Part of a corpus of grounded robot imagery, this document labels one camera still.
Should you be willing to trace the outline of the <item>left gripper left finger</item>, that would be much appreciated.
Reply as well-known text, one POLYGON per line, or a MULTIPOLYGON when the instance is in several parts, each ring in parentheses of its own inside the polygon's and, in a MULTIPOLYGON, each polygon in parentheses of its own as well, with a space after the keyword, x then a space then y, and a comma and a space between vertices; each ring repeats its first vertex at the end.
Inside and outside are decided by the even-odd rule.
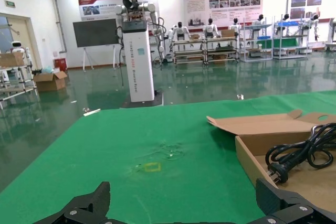
POLYGON ((37 223, 107 223, 110 201, 110 183, 102 182, 92 193, 74 197, 62 210, 37 223))

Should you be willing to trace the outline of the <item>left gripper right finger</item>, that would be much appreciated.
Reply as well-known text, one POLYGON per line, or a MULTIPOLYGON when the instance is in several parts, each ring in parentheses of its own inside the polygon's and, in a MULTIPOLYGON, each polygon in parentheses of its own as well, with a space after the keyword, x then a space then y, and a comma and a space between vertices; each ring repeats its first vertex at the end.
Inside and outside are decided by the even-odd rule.
POLYGON ((263 178, 256 180, 256 202, 264 217, 252 223, 332 223, 335 213, 324 210, 300 194, 277 189, 263 178))

